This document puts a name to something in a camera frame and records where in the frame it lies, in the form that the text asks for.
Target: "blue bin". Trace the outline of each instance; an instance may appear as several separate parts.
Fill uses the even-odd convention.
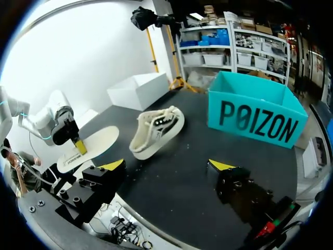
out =
[[[217,35],[220,39],[221,45],[230,45],[229,35],[227,29],[219,29],[217,30]]]
[[[284,85],[221,71],[209,90],[208,126],[292,148],[308,115]]]
[[[209,36],[208,36],[208,35],[203,35],[203,36],[201,37],[201,39],[202,39],[203,41],[208,41],[208,42],[209,42]]]
[[[200,41],[198,42],[199,46],[209,46],[209,42],[208,41]]]
[[[197,46],[197,45],[198,45],[198,41],[181,42],[181,47]]]
[[[221,45],[220,39],[218,37],[209,37],[210,45]]]

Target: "sneaker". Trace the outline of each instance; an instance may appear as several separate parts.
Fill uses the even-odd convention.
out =
[[[139,115],[138,129],[131,141],[130,150],[135,158],[145,160],[182,130],[185,117],[176,107],[148,111]]]

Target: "black table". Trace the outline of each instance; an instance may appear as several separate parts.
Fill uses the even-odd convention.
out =
[[[97,166],[124,158],[127,179],[118,194],[147,221],[172,237],[200,249],[236,249],[251,230],[230,205],[223,205],[205,169],[208,159],[251,171],[256,184],[274,191],[273,200],[295,199],[297,164],[294,149],[240,137],[207,127],[208,96],[169,92],[148,110],[174,105],[186,123],[180,134],[146,161],[129,150],[139,111],[111,106],[82,128],[83,138],[117,126],[115,144],[94,159]]]

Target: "tripod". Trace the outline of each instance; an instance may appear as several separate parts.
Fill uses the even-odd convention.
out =
[[[191,91],[197,93],[197,91],[180,76],[179,67],[178,67],[178,60],[177,60],[177,57],[176,57],[176,51],[175,51],[175,47],[174,47],[172,37],[171,37],[170,26],[167,26],[166,30],[168,32],[169,42],[170,42],[170,46],[171,46],[171,49],[172,49],[173,62],[175,64],[175,69],[176,69],[176,74],[177,74],[176,79],[173,81],[172,84],[170,84],[169,90],[172,90],[175,83],[178,83],[178,85],[175,87],[175,89],[178,88],[178,87],[179,88],[180,87],[185,87],[185,88],[188,88]]]

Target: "storage shelf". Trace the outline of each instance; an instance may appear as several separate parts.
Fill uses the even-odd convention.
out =
[[[200,68],[216,68],[216,69],[229,69],[231,70],[231,66],[230,65],[223,65],[223,66],[210,66],[210,65],[184,65],[185,68],[196,68],[196,67],[200,67]]]
[[[181,47],[181,50],[186,49],[199,49],[199,48],[230,48],[228,45],[208,45],[208,46],[187,46],[187,47]]]
[[[238,51],[246,51],[246,52],[252,52],[252,53],[259,53],[259,54],[264,54],[264,55],[268,55],[268,56],[273,56],[277,59],[283,60],[283,61],[287,61],[286,57],[283,56],[278,56],[274,53],[270,53],[270,52],[266,52],[266,51],[260,51],[258,49],[254,49],[254,48],[243,48],[243,47],[236,47]]]
[[[274,73],[274,72],[271,72],[269,70],[259,69],[259,68],[253,67],[253,66],[245,66],[245,65],[237,64],[237,68],[248,69],[248,70],[258,70],[258,71],[264,72],[266,74],[270,74],[271,76],[278,77],[278,78],[283,79],[283,80],[286,79],[286,77],[281,75],[281,74]]]
[[[264,36],[264,37],[272,39],[272,40],[287,43],[287,41],[284,40],[284,39],[277,38],[276,36],[268,35],[268,34],[265,34],[265,33],[258,32],[258,31],[243,30],[243,29],[234,29],[234,30],[235,30],[235,32],[241,32],[241,33],[253,34],[253,35],[258,35],[258,36]]]
[[[196,30],[227,29],[227,28],[228,28],[227,25],[202,26],[202,27],[193,27],[193,28],[182,29],[181,32],[196,31]]]

